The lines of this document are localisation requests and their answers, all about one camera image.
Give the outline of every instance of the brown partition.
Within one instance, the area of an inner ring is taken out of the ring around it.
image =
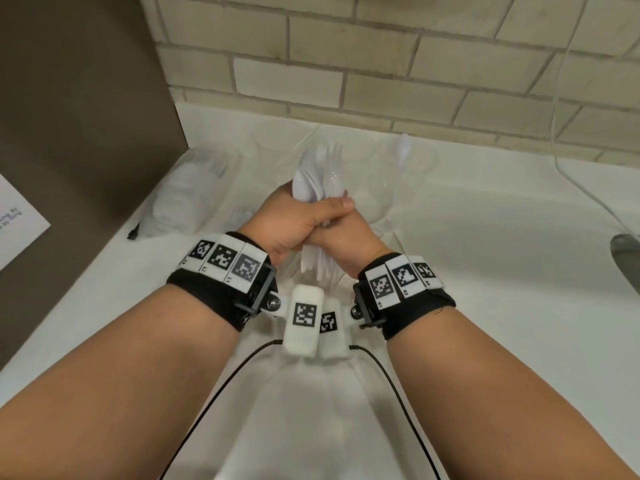
[[[0,270],[0,367],[186,149],[139,0],[0,0],[0,173],[51,223]]]

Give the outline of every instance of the qr-like marker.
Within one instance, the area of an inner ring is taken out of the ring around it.
[[[394,292],[394,288],[391,285],[391,282],[389,282],[389,277],[386,274],[372,279],[369,283],[371,284],[371,289],[373,290],[373,295],[375,295],[376,299]]]
[[[429,266],[427,266],[427,263],[425,263],[425,262],[416,262],[416,263],[413,263],[413,265],[418,270],[418,273],[420,273],[421,277],[423,277],[425,280],[428,280],[429,278],[435,278],[436,277],[436,275],[433,273],[431,268]]]
[[[409,263],[396,267],[391,272],[394,274],[401,287],[410,285],[411,283],[418,281],[418,276],[416,276],[416,274],[413,272],[413,269]]]
[[[258,271],[260,271],[261,263],[246,254],[240,254],[238,261],[236,261],[236,265],[231,270],[232,274],[239,276],[240,278],[253,281]]]
[[[207,262],[227,270],[229,266],[231,266],[231,263],[233,263],[236,254],[237,251],[219,244]]]
[[[316,309],[315,305],[296,303],[293,325],[313,327],[316,324]]]
[[[335,312],[323,313],[320,322],[320,333],[338,330],[338,322],[335,319]]]
[[[204,256],[211,250],[211,248],[215,245],[215,242],[211,241],[200,241],[196,247],[189,253],[190,258],[196,259],[204,259]]]

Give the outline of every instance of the wrist strap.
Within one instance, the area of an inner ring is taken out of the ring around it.
[[[237,331],[260,311],[269,290],[277,292],[267,253],[247,236],[228,232],[201,239],[167,283],[199,299]]]
[[[364,268],[358,279],[355,314],[364,318],[363,328],[381,328],[386,340],[427,313],[456,306],[420,256],[389,253]]]

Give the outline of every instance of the brick wall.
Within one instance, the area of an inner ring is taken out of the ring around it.
[[[640,167],[640,0],[142,0],[176,101]]]

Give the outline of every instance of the hand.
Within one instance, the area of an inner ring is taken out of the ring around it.
[[[357,278],[374,259],[393,252],[373,233],[357,210],[329,227],[316,228],[305,244],[324,249],[352,278]]]
[[[276,266],[323,222],[344,217],[353,211],[350,197],[327,198],[304,203],[291,195],[291,182],[277,188],[258,212],[238,232],[251,238],[267,251]]]

